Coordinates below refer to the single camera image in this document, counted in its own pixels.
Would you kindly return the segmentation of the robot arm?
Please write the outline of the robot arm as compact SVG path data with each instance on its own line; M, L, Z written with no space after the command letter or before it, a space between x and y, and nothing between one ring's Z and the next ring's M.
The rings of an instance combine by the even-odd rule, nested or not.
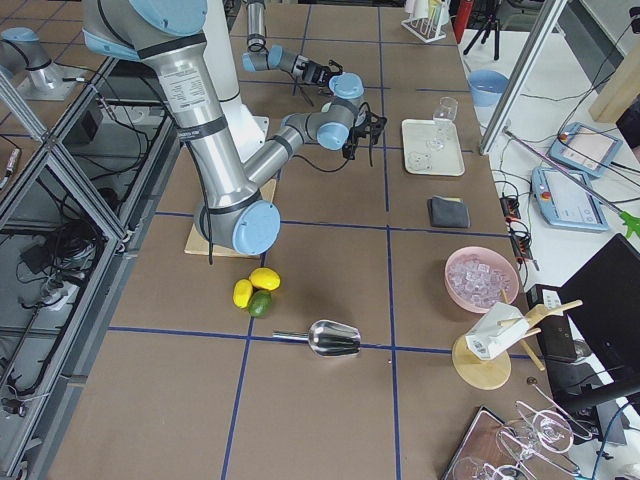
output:
M151 68L168 101L178 137L189 149L199 175L203 204L194 215L200 234L213 245L243 255L259 255L280 231L277 207L260 189L301 146L317 142L355 156L360 139L378 142L386 118L364 99L361 78L267 46L265 4L247 4L248 71L281 70L305 84L327 88L331 100L322 111L286 116L280 130L247 159L235 136L241 125L230 119L239 86L224 8L219 1L86 1L83 34L93 52Z
M265 12L262 0L246 2L247 36L246 52L242 65L248 72L279 70L289 74L303 84L328 87L333 77L344 73L343 67L329 60L328 64L317 63L308 57L290 51L281 45L267 45Z

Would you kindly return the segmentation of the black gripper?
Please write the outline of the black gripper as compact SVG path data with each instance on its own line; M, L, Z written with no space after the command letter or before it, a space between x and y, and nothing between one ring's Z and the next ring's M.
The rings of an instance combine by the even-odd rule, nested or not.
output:
M344 73L343 66L330 59L327 65L307 60L302 67L301 80L307 85L327 87L330 80Z
M362 103L355 123L350 128L347 140L343 145L343 158L345 160L354 160L359 141L366 139L368 140L368 156L372 160L373 147L383 134L387 121L388 119L385 116L372 112L368 102Z

